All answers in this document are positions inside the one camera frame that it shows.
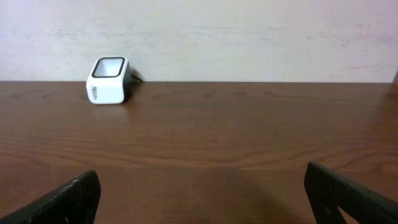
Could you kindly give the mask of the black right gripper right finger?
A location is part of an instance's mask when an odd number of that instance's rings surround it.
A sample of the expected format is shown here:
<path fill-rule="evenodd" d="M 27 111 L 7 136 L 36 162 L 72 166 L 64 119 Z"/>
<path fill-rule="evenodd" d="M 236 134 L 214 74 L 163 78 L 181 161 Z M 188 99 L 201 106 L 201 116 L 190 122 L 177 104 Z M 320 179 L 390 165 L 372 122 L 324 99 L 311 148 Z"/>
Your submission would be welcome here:
<path fill-rule="evenodd" d="M 304 187 L 317 223 L 346 223 L 343 210 L 358 223 L 397 224 L 397 202 L 319 163 L 308 163 Z"/>

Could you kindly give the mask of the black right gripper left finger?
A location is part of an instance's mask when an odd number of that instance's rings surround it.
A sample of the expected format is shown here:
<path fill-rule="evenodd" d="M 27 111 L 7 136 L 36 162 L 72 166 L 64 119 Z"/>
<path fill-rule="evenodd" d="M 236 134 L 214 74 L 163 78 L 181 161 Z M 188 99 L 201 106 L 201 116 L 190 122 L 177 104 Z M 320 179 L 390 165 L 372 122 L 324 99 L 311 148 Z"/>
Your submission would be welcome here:
<path fill-rule="evenodd" d="M 3 224 L 93 224 L 101 195 L 97 173 L 88 170 L 1 218 Z"/>

